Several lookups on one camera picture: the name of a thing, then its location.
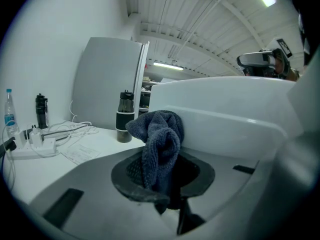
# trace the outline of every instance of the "dark gray cloth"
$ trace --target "dark gray cloth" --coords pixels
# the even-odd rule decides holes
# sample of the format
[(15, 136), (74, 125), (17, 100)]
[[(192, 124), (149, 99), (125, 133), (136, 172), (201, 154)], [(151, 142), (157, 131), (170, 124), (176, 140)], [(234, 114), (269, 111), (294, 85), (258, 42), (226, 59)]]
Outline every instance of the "dark gray cloth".
[(125, 128), (146, 143), (141, 159), (144, 187), (170, 195), (172, 170), (185, 136), (181, 118), (159, 110), (142, 114)]

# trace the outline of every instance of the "white table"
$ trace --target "white table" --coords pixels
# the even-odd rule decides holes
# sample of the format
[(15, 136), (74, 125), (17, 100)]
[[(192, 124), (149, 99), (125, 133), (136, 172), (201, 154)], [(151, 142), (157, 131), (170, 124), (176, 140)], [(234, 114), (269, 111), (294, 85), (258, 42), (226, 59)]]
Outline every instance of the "white table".
[[(128, 143), (120, 143), (117, 141), (117, 132), (115, 130), (97, 129), (99, 133), (84, 136), (80, 140), (71, 138), (67, 143), (57, 147), (58, 151), (62, 152), (78, 141), (77, 143), (84, 147), (101, 152), (97, 157), (100, 158), (145, 145), (136, 138), (132, 138), (132, 141)], [(29, 204), (42, 190), (77, 166), (61, 153), (54, 157), (14, 160), (13, 162), (15, 180), (12, 194), (26, 204)], [(10, 162), (6, 156), (4, 160), (5, 177), (9, 174), (9, 169)], [(9, 187), (12, 186), (12, 182), (11, 173)]]

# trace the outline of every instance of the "white power strip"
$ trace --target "white power strip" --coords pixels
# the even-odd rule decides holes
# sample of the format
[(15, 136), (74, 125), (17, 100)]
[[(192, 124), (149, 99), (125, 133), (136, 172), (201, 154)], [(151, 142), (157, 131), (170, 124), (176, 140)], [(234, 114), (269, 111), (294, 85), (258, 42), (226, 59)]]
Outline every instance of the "white power strip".
[(30, 144), (27, 141), (23, 148), (17, 147), (15, 150), (11, 151), (10, 158), (12, 158), (12, 160), (38, 159), (48, 157), (49, 155), (54, 155), (56, 152), (56, 139), (46, 138), (44, 139), (41, 147), (35, 147), (34, 144)]

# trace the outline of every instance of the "sheet of paper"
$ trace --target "sheet of paper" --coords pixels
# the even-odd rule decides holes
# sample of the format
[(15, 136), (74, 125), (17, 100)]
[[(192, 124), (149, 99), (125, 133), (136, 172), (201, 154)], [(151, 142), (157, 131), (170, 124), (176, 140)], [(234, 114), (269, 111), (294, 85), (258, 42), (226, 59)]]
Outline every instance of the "sheet of paper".
[(76, 165), (80, 165), (86, 161), (96, 158), (100, 152), (75, 143), (68, 147), (66, 151), (63, 151), (62, 154)]

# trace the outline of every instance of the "white corrugated ceiling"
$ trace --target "white corrugated ceiling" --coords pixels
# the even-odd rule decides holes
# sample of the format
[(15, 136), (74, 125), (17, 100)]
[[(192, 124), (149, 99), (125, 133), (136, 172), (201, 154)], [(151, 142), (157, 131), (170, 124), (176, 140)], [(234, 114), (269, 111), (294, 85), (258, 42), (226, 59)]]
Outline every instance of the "white corrugated ceiling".
[(282, 37), (294, 55), (291, 66), (302, 70), (298, 13), (291, 0), (276, 0), (270, 7), (262, 0), (221, 0), (203, 20), (216, 2), (126, 0), (128, 15), (141, 14), (141, 42), (150, 41), (147, 64), (175, 64), (199, 77), (234, 76), (241, 72), (237, 56)]

